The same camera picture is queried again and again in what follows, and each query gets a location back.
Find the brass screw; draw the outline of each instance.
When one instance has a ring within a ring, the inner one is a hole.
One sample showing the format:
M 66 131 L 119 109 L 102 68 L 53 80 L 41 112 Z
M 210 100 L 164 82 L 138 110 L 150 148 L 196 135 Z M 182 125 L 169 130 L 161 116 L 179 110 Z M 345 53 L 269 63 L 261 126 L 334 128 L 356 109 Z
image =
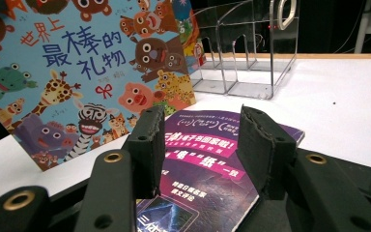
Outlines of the brass screw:
M 327 159 L 325 159 L 323 156 L 321 155 L 316 155 L 316 154 L 309 154 L 306 156 L 306 158 L 313 162 L 313 163 L 316 163 L 316 164 L 326 164 L 327 163 Z
M 15 211 L 21 209 L 35 199 L 35 193 L 31 190 L 24 190 L 11 196 L 4 203 L 4 209 L 7 211 Z
M 111 153 L 104 157 L 104 161 L 106 162 L 117 162 L 123 158 L 122 154 L 119 153 Z

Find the cartoon pig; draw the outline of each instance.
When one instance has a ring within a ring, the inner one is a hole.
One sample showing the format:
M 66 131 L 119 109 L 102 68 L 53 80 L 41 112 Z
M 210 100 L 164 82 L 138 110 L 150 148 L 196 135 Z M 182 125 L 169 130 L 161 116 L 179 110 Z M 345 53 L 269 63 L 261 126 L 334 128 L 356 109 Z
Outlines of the cartoon pig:
M 125 93 L 118 99 L 120 105 L 132 113 L 140 113 L 142 110 L 153 106 L 153 91 L 140 83 L 127 83 Z

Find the book cover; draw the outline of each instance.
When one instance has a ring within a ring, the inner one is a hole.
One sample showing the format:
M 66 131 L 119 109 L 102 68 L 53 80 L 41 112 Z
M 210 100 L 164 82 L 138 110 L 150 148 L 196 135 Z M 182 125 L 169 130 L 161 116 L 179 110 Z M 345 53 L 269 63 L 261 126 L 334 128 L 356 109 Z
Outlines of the book cover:
M 258 200 L 237 154 L 240 113 L 181 110 L 166 120 L 161 196 L 137 204 L 138 231 L 234 231 Z M 297 142 L 302 130 L 281 125 Z
M 175 3 L 7 0 L 0 122 L 42 170 L 195 103 Z

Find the transparent container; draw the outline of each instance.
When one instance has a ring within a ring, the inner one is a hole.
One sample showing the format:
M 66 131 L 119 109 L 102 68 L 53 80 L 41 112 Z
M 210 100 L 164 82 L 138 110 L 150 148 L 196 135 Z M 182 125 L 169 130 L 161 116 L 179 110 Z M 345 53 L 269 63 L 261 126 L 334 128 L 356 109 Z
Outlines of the transparent container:
M 297 0 L 246 0 L 194 10 L 207 61 L 194 90 L 272 99 L 297 55 Z

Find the screw hole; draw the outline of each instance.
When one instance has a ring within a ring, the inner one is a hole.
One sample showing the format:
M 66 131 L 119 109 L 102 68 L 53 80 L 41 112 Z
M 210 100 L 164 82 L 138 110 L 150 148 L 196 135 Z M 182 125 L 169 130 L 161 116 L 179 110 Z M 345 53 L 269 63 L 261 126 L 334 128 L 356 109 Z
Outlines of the screw hole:
M 102 215 L 95 220 L 95 227 L 98 229 L 105 229 L 113 223 L 110 215 Z
M 106 162 L 117 162 L 123 158 L 123 155 L 118 153 L 112 153 L 104 157 L 104 161 Z
M 306 158 L 313 162 L 313 163 L 316 163 L 316 164 L 325 164 L 327 163 L 327 159 L 325 159 L 324 157 L 320 156 L 320 155 L 315 155 L 315 154 L 310 154 L 310 155 L 307 155 Z
M 21 209 L 35 199 L 35 193 L 31 190 L 25 190 L 11 196 L 4 203 L 4 209 L 7 211 L 15 211 Z
M 369 221 L 363 219 L 362 217 L 355 217 L 355 216 L 353 216 L 353 217 L 351 217 L 351 222 L 355 226 L 357 226 L 357 227 L 359 227 L 359 228 L 361 228 L 363 230 L 371 231 L 371 223 L 369 223 Z

